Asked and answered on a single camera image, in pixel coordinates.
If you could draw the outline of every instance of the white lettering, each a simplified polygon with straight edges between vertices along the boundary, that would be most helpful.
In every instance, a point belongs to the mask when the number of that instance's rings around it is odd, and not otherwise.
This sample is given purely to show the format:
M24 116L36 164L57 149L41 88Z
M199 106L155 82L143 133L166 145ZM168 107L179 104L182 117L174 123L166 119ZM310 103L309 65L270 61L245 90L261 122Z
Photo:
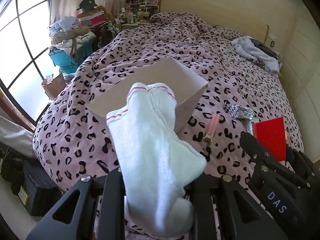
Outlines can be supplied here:
M273 192L271 192L268 196L268 199L272 200L275 196L276 195Z
M273 202L273 205L276 205L276 207L278 207L279 203L280 203L280 200L277 200L276 202Z
M282 214L287 209L286 206L282 206L281 210L279 209L279 212Z

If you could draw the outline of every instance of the leopard print blanket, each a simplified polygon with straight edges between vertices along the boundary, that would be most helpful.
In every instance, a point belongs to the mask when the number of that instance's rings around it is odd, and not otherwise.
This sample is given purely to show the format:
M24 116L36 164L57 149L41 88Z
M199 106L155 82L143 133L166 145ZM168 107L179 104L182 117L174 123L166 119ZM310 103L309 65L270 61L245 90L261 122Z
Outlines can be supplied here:
M164 57L175 58L209 81L179 133L180 139L205 156L207 174L230 174L247 189L253 172L254 164L239 145L245 125L225 112L225 103L249 106L261 121L283 116L290 146L303 151L297 122L279 80L232 47L231 41L240 33L209 25L188 13L160 13L150 20L152 24L122 31L88 57L39 120L33 148L61 189L71 188L82 174L99 177L118 167L105 120L86 106L126 76ZM208 145L202 138L215 113L221 116L220 125Z

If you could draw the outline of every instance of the window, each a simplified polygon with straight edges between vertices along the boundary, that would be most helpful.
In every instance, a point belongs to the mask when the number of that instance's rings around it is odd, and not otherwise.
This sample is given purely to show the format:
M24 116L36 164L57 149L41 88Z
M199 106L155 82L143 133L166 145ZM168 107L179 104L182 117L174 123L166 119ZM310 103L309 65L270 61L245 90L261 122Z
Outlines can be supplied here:
M49 101L41 86L54 67L49 20L48 0L12 0L0 17L0 87L33 125Z

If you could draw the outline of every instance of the brown paper bag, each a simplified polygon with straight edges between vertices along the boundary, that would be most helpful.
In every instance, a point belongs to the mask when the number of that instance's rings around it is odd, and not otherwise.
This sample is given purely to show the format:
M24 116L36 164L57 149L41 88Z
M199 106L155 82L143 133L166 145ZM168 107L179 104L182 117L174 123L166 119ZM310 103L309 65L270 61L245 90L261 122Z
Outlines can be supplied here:
M59 93L67 86L62 73L55 77L50 83L48 83L47 79L43 80L41 85L51 100L55 100Z

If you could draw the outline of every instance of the black cap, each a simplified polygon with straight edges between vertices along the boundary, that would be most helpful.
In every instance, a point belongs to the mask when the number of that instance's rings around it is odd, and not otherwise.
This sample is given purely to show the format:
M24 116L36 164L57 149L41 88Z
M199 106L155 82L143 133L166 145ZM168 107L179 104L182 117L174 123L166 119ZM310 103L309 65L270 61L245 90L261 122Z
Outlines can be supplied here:
M77 10L82 9L82 11L87 12L94 9L95 6L97 5L94 0L83 0L80 3L80 8L78 8Z

